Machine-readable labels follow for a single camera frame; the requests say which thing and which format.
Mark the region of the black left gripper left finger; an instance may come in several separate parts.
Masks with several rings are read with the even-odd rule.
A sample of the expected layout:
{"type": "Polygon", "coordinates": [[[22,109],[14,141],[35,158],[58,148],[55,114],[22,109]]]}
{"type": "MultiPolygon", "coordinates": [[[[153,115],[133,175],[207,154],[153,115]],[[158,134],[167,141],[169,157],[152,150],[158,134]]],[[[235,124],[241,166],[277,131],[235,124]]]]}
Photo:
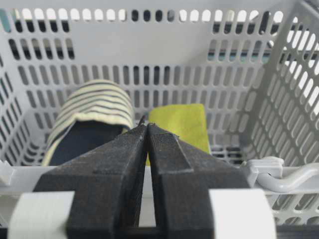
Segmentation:
{"type": "Polygon", "coordinates": [[[43,174],[35,192],[73,191],[69,239],[114,239],[139,225],[147,126],[117,136],[43,174]]]}

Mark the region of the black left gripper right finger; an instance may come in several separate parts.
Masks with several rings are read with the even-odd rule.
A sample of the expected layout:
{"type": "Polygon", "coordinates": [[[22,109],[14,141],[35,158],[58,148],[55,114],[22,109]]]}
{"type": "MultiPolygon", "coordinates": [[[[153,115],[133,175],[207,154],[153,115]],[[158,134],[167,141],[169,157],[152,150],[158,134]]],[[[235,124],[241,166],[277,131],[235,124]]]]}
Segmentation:
{"type": "Polygon", "coordinates": [[[212,239],[208,191],[249,188],[244,174],[154,123],[147,141],[157,227],[167,239],[212,239]]]}

